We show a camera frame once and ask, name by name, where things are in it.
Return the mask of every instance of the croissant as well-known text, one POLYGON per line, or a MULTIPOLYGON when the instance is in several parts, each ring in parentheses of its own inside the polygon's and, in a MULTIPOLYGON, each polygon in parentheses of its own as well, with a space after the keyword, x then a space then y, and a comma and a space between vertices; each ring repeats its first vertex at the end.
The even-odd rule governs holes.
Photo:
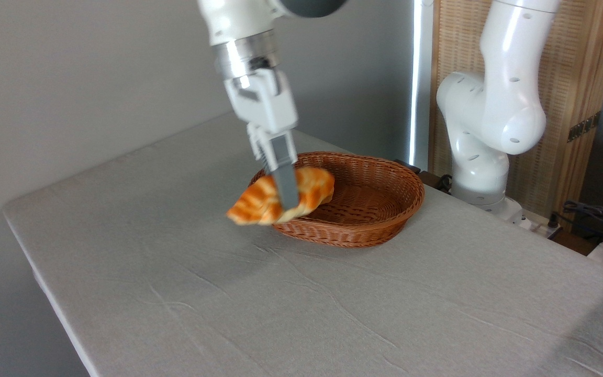
POLYGON ((258 179, 244 191, 227 211, 227 217, 237 225, 272 225, 306 216, 319 205, 332 200, 334 177, 325 169, 303 167, 295 170, 299 205, 283 210, 276 183, 272 176, 258 179))

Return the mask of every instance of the white tablecloth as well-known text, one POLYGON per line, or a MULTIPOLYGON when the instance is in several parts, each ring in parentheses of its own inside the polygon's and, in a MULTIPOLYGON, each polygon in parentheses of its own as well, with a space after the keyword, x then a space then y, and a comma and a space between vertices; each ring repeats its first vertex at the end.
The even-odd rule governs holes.
POLYGON ((228 114, 7 205, 91 375, 603 375, 603 265, 430 188, 375 248, 237 227, 258 169, 228 114))

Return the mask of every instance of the black cable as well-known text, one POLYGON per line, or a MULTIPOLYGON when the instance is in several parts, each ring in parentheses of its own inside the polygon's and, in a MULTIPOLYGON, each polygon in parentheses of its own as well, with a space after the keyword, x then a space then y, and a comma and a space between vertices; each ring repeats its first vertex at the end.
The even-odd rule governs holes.
POLYGON ((446 190, 450 191, 450 186, 452 186, 453 176, 450 174, 444 174, 439 179, 439 184, 437 185, 437 190, 446 190))
POLYGON ((579 223, 579 222, 577 222, 577 221, 574 221, 574 220, 571 220, 571 219, 567 219, 567 217, 562 216, 562 215, 561 215, 560 213, 558 213, 558 212, 553 212, 553 215, 555 215, 555 216, 559 217, 560 219, 565 220, 565 221, 566 221, 566 222, 568 222, 569 224, 575 225, 575 226, 577 226, 577 227, 579 227, 579 228, 581 228, 581 229, 583 229, 583 230, 585 230, 585 231, 589 231, 589 232, 591 232, 591 233, 595 233, 595 234, 598 234, 598 235, 600 235, 600 236, 603 236, 603 231, 600 231, 600 230, 598 230, 598 229, 592 229, 591 227, 587 227, 586 225, 584 225, 584 224, 580 224, 580 223, 579 223))

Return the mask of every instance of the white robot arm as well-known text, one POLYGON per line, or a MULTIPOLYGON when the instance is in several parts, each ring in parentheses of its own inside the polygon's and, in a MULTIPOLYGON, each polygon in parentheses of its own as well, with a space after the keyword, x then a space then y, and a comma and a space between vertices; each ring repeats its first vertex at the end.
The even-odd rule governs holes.
POLYGON ((297 109, 280 60, 273 20, 282 16, 323 17, 346 0, 198 0, 210 45, 234 112, 246 121, 251 147, 278 186, 283 208, 297 207, 290 130, 297 109))
POLYGON ((494 0, 481 35, 485 74, 454 72, 437 92, 453 155, 452 195, 514 224, 506 198, 509 154, 543 135, 539 60, 560 0, 494 0))

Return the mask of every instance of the brown wicker basket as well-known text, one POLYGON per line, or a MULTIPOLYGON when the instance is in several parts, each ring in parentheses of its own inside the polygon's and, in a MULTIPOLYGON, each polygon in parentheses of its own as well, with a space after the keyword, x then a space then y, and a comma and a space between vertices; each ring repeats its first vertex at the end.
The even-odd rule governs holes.
MULTIPOLYGON (((422 205, 425 189, 411 170, 383 158, 337 152, 300 153, 295 167, 335 178, 333 199, 313 213, 273 225, 287 236, 340 248, 365 248, 395 237, 422 205)), ((251 184, 264 175, 260 170, 251 184)))

